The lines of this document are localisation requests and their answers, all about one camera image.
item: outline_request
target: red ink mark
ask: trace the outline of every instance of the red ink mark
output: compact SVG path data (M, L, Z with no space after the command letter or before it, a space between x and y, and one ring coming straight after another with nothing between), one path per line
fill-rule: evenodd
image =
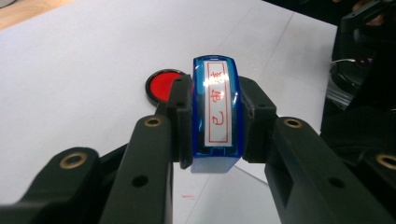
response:
M195 199L194 195L181 195L181 197L184 198L184 199L192 199L192 200Z
M212 90L212 94L210 95L213 102L217 102L222 99L221 92Z
M213 116L212 121L214 125L222 125L224 123L224 115L222 111L219 111L219 113L221 114L221 122L219 122L219 119L217 117Z

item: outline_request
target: transparent blue plastic casing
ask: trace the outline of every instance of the transparent blue plastic casing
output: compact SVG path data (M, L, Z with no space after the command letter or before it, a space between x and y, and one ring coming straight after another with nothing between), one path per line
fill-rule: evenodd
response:
M226 173L243 152L239 79L232 58L195 58L192 77L193 173Z

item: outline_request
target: white table surface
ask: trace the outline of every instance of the white table surface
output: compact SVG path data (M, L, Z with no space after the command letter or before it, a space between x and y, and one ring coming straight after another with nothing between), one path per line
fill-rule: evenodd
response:
M0 32L0 203L15 203L58 152L100 155L153 114L145 81L235 59L279 115L319 131L335 27L259 0L76 0ZM175 165L174 223L279 223L263 165L192 175Z

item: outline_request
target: white label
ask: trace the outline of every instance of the white label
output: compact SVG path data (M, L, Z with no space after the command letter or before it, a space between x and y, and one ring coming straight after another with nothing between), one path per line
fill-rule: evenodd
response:
M205 146L232 145L232 105L225 61L205 61Z

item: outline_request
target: black mechanical part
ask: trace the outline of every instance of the black mechanical part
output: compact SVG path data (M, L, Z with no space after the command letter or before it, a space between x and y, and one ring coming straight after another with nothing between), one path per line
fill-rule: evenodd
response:
M341 32L353 32L386 10L383 0L372 0L341 20Z
M304 121L276 120L265 174L283 223L394 223Z
M140 119L122 158L100 223L172 223L171 123Z
M166 117L172 124L172 158L182 169L192 165L191 85L190 75L175 79L165 106Z
M266 163L267 131L277 119L276 106L260 86L246 77L239 77L242 92L245 148L243 159L250 163Z
M0 206L0 223L85 223L101 181L94 150L65 150L49 161L20 201Z

